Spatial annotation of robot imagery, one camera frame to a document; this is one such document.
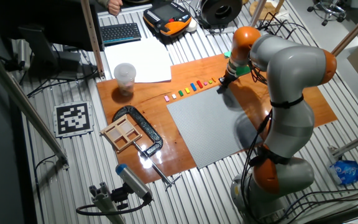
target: blue plastic bag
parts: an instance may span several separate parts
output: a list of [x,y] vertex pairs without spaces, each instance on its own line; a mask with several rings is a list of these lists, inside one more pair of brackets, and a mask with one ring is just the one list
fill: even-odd
[[356,161],[337,161],[329,167],[335,182],[347,185],[358,181],[358,164]]

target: office chair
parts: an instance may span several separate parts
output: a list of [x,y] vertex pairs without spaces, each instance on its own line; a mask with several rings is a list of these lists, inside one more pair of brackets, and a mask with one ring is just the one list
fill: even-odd
[[315,10],[325,11],[324,21],[321,25],[325,26],[328,23],[331,16],[336,17],[338,22],[342,22],[346,17],[346,11],[338,6],[339,3],[342,3],[341,0],[320,0],[314,6],[308,8],[308,12],[313,12]]

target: metal grid floor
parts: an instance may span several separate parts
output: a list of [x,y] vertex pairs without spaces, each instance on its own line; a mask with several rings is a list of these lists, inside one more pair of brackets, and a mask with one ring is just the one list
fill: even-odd
[[[250,3],[242,8],[238,17],[237,27],[246,26],[250,21],[248,13]],[[125,9],[117,17],[107,13],[99,14],[101,26],[136,22],[139,25],[142,38],[153,38],[142,20],[142,12],[147,6]],[[283,8],[290,13],[289,22],[303,24],[297,13],[288,1]],[[185,63],[230,50],[233,33],[221,35],[205,35],[199,27],[194,34],[184,36],[166,44],[172,65]],[[290,37],[292,41],[305,45],[315,45],[312,37],[303,31],[297,30]],[[106,57],[103,63],[106,70],[106,79],[111,79]],[[89,54],[93,64],[96,64],[92,54]],[[110,189],[122,185],[122,180],[115,174],[117,158],[110,143],[99,135],[99,130],[107,126],[106,118],[98,95],[96,82],[100,79],[79,80],[44,89],[30,100],[41,118],[53,131],[53,107],[72,101],[90,101],[93,105],[94,131],[82,136],[59,139],[65,148],[70,168],[63,170],[56,167],[55,158],[42,164],[37,173],[32,170],[32,185],[35,206],[39,223],[109,223],[105,217],[86,217],[77,215],[75,208],[91,204],[91,194],[88,187],[98,185],[104,181]],[[38,87],[40,82],[32,80],[24,82],[26,93]],[[329,83],[320,86],[324,97],[335,112],[338,120],[314,129],[307,145],[295,156],[302,157],[310,162],[314,168],[315,182],[302,192],[287,196],[292,202],[303,194],[317,190],[337,190],[328,174],[330,165],[327,147],[329,145],[343,146],[358,137],[358,102],[347,90],[347,85],[339,76],[334,76]],[[46,143],[24,117],[25,140],[29,156],[30,167],[35,167],[38,161],[53,155]],[[358,147],[345,153],[345,159],[358,162]],[[151,206],[142,210],[126,214],[127,223],[242,223],[230,198],[231,180],[242,172],[246,159],[244,152],[229,156],[203,169],[190,169],[182,172],[176,184],[165,191],[161,180],[147,184],[154,195]],[[35,176],[39,180],[40,195],[37,195]],[[358,183],[350,185],[348,189],[358,188]],[[310,200],[324,200],[342,195],[320,195]],[[129,206],[137,207],[140,201],[136,196],[129,197]]]

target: keyboard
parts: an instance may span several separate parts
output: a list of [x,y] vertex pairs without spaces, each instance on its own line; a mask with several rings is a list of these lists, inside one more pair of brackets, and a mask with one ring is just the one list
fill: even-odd
[[136,23],[118,24],[100,27],[105,46],[140,40],[140,32]]

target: plastic cup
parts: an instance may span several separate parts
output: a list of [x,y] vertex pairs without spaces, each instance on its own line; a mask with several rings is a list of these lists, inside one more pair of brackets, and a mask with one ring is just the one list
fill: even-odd
[[114,69],[119,91],[124,96],[134,94],[134,83],[136,77],[136,69],[129,63],[121,63]]

